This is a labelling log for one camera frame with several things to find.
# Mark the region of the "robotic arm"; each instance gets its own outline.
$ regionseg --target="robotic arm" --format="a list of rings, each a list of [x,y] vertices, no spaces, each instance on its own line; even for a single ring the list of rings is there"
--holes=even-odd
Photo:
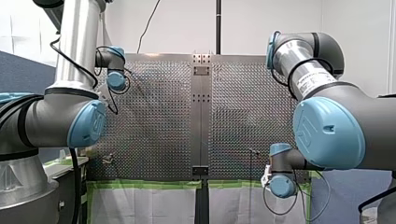
[[[395,170],[396,100],[371,98],[351,83],[338,81],[344,57],[325,34],[281,35],[270,39],[267,66],[288,80],[299,101],[293,116],[298,150],[270,148],[277,197],[296,193],[292,170]]]
[[[106,103],[104,93],[94,90],[95,66],[107,68],[106,87],[125,89],[123,50],[96,47],[105,0],[35,3],[58,29],[62,21],[59,49],[55,48],[60,55],[55,81],[44,96],[0,94],[0,219],[5,223],[57,223],[58,184],[48,181],[38,148],[89,147],[98,141]],[[107,51],[97,53],[99,49]]]

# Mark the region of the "black cable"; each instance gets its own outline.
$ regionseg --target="black cable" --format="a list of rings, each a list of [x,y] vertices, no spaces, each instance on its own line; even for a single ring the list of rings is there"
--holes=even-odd
[[[293,207],[294,207],[294,205],[297,203],[297,194],[294,196],[294,202],[293,202],[293,204],[291,205],[291,207],[288,209],[288,210],[286,210],[285,212],[282,212],[282,213],[278,213],[278,212],[276,212],[276,211],[274,211],[272,208],[270,208],[270,206],[268,205],[268,203],[267,203],[267,200],[265,199],[265,189],[266,189],[266,187],[262,190],[262,198],[264,199],[264,204],[265,204],[265,206],[267,207],[267,209],[271,212],[271,213],[273,213],[273,214],[275,214],[275,215],[277,215],[277,216],[285,216],[287,213],[289,213],[290,211],[291,211],[291,209],[293,209]]]
[[[362,213],[363,212],[363,207],[365,207],[366,205],[369,205],[370,203],[373,203],[373,202],[378,201],[378,200],[380,200],[382,198],[385,198],[385,197],[387,197],[388,195],[390,195],[390,194],[392,194],[394,192],[396,192],[396,187],[394,187],[392,189],[387,189],[384,192],[382,192],[380,194],[377,194],[373,198],[365,201],[364,203],[359,204],[359,207],[358,207],[359,212]]]
[[[299,191],[302,193],[302,194],[301,194],[301,196],[302,196],[301,199],[302,199],[302,203],[303,203],[303,213],[304,213],[305,221],[308,222],[308,223],[311,223],[311,222],[317,220],[317,219],[323,214],[323,212],[326,210],[327,206],[329,205],[330,198],[332,197],[332,188],[330,187],[329,181],[327,181],[327,179],[324,177],[324,175],[321,174],[319,171],[315,171],[315,172],[316,172],[316,173],[323,179],[323,181],[326,183],[327,188],[328,188],[328,191],[329,191],[329,194],[328,194],[328,196],[327,196],[326,203],[323,205],[323,207],[320,209],[320,211],[319,211],[314,217],[312,217],[312,218],[306,218],[305,200],[304,200],[304,196],[303,196],[303,190],[301,189],[300,185],[297,185],[297,188],[298,188]]]
[[[272,76],[272,78],[277,82],[277,83],[279,83],[280,85],[282,85],[282,86],[284,86],[284,87],[287,87],[288,86],[288,84],[286,84],[286,83],[284,83],[284,82],[282,82],[281,80],[279,80],[279,78],[277,78],[277,76],[275,75],[275,73],[274,73],[274,57],[275,57],[275,41],[276,41],[276,37],[278,36],[278,35],[280,35],[280,32],[279,31],[275,31],[274,32],[274,36],[273,36],[273,39],[272,39],[272,53],[271,53],[271,57],[272,57],[272,59],[271,59],[271,69],[270,69],[270,72],[271,72],[271,76]]]
[[[72,224],[77,224],[79,206],[81,205],[81,174],[78,168],[78,158],[76,151],[71,147],[69,148],[69,150],[70,150],[70,156],[72,157],[73,171],[75,178],[75,204],[74,204]]]
[[[149,19],[148,19],[148,24],[146,25],[145,31],[144,31],[143,34],[140,36],[139,47],[137,48],[137,53],[139,53],[139,51],[140,51],[140,47],[142,46],[142,39],[143,39],[143,36],[146,34],[146,31],[148,30],[148,28],[149,28],[149,23],[151,22],[151,19],[152,19],[152,17],[154,16],[155,11],[157,10],[157,6],[158,6],[158,4],[160,4],[160,2],[161,2],[161,0],[158,0],[158,1],[157,1],[157,4],[155,4],[154,10],[152,10],[151,16],[150,16]]]
[[[326,64],[329,66],[329,69],[330,69],[329,72],[330,72],[330,74],[331,74],[331,75],[333,74],[332,65],[331,65],[328,61],[326,61],[326,60],[324,60],[324,59],[321,59],[321,58],[310,58],[310,59],[305,59],[305,60],[302,60],[302,61],[298,62],[297,64],[295,64],[295,65],[291,68],[290,73],[289,73],[289,76],[288,76],[288,90],[289,90],[289,93],[290,93],[291,97],[292,97],[293,99],[295,99],[295,100],[297,100],[297,97],[295,96],[295,94],[294,94],[294,92],[293,92],[293,90],[292,90],[292,87],[291,87],[291,79],[292,79],[292,76],[293,76],[295,70],[297,70],[297,68],[298,68],[300,65],[302,65],[302,64],[304,64],[304,63],[309,63],[309,62],[312,62],[312,61],[317,61],[317,62],[319,62],[319,63],[320,63],[320,62],[326,63]]]
[[[73,59],[69,58],[67,55],[65,55],[60,49],[57,49],[54,44],[58,43],[59,40],[61,38],[59,37],[58,39],[52,41],[49,43],[49,45],[60,55],[62,55],[62,57],[64,57],[67,61],[69,61],[71,64],[73,64],[78,70],[83,71],[85,74],[87,74],[88,76],[90,76],[91,78],[93,78],[94,84],[92,86],[92,88],[94,89],[97,85],[98,85],[98,79],[96,78],[96,76],[88,71],[88,69],[84,68],[83,66],[79,65],[78,63],[76,63],[75,61],[73,61]]]
[[[108,93],[110,94],[111,101],[112,101],[112,103],[113,103],[113,105],[114,105],[115,108],[113,109],[113,107],[111,107],[110,105],[108,105],[108,109],[109,109],[111,112],[113,112],[115,115],[118,115],[118,114],[119,114],[119,109],[117,108],[116,102],[114,101],[114,97],[113,97],[113,94],[112,94],[111,92],[114,92],[114,91],[111,90],[110,88],[108,88]]]
[[[42,95],[27,95],[23,96],[15,101],[11,101],[6,105],[3,105],[0,110],[0,129],[6,123],[6,121],[21,109],[24,105],[33,103],[34,101],[42,100],[44,96]]]

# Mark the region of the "blue joint cap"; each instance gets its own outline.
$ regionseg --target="blue joint cap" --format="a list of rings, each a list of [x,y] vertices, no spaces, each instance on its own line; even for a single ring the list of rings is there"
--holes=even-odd
[[[285,175],[275,175],[270,181],[270,190],[278,198],[289,198],[296,193],[294,182]]]
[[[67,135],[69,147],[94,145],[105,127],[106,107],[99,100],[85,104],[76,115]]]
[[[125,51],[124,49],[117,47],[117,46],[111,46],[109,49],[107,49],[108,52],[114,53],[116,55],[120,54],[122,55],[122,58],[125,60]]]
[[[274,156],[278,153],[291,150],[291,146],[287,143],[275,143],[270,146],[270,156]]]
[[[16,100],[22,96],[30,95],[30,92],[1,92],[0,93],[0,105],[6,104],[10,101]]]
[[[310,163],[325,169],[356,168],[365,155],[365,139],[355,117],[325,97],[301,101],[294,112],[296,145]]]
[[[119,72],[110,72],[107,75],[107,86],[113,91],[122,91],[126,87],[125,76]]]

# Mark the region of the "perforated metal panel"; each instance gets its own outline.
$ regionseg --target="perforated metal panel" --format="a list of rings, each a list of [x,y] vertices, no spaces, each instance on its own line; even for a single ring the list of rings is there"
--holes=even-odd
[[[191,179],[191,64],[183,57],[134,56],[132,86],[114,95],[89,179]],[[111,164],[103,158],[114,155]]]
[[[264,57],[216,56],[212,63],[209,175],[212,179],[259,179],[269,147],[294,147],[296,102],[271,77]],[[259,156],[251,150],[260,151]],[[305,182],[307,172],[299,172]]]
[[[191,167],[207,161],[210,179],[259,179],[269,146],[293,145],[295,102],[273,81],[264,57],[212,56],[206,76],[194,74],[193,55],[127,58],[132,86],[114,97],[120,113],[107,111],[89,179],[190,180]],[[103,163],[110,154],[113,162]],[[307,172],[298,176],[307,180]]]

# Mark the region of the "white wall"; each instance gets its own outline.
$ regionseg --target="white wall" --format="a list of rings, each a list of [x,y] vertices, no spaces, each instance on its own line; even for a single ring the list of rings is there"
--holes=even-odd
[[[118,0],[108,6],[106,24],[114,45],[136,52],[157,0]],[[319,0],[223,0],[222,54],[265,54],[268,37],[320,30]],[[162,0],[141,52],[216,51],[215,0]]]
[[[345,55],[346,71],[342,80],[358,85],[371,96],[391,91],[392,0],[322,2],[322,31],[337,40]]]
[[[275,30],[318,32],[320,10],[319,0],[223,0],[222,54],[266,54]]]
[[[0,0],[0,50],[40,63],[55,65],[50,42],[56,29],[32,0]]]

